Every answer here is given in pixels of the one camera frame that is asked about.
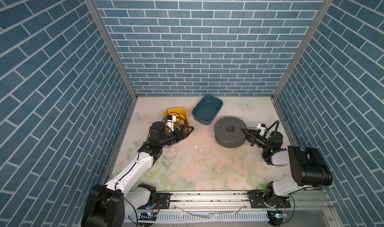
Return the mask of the grey cable spool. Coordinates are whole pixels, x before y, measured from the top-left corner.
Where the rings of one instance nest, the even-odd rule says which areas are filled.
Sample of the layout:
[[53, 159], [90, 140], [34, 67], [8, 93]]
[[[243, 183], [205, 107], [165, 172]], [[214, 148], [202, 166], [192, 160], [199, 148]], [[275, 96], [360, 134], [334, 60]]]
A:
[[246, 123], [239, 118], [223, 117], [214, 126], [215, 139], [222, 147], [238, 148], [246, 141], [246, 137], [241, 131], [246, 128]]

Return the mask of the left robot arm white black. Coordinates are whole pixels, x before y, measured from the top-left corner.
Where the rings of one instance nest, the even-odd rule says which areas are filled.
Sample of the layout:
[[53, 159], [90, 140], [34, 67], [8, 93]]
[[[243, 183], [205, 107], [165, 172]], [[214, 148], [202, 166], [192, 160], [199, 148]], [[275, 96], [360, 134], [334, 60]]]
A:
[[171, 128], [164, 121], [154, 122], [134, 159], [112, 180], [90, 190], [81, 226], [120, 227], [139, 208], [159, 209], [156, 187], [142, 183], [134, 191], [131, 188], [156, 163], [164, 148], [186, 139], [193, 130], [194, 127], [179, 123]]

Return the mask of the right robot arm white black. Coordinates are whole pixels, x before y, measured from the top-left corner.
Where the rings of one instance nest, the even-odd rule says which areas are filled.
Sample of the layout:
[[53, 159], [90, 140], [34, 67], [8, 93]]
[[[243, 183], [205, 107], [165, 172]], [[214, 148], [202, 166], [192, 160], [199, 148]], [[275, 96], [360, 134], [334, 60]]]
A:
[[262, 158], [269, 166], [289, 167], [290, 173], [271, 181], [263, 191], [249, 191], [247, 197], [253, 209], [291, 206], [292, 194], [304, 189], [330, 186], [331, 171], [316, 148], [288, 146], [283, 148], [283, 135], [278, 131], [241, 129], [250, 142], [263, 149]]

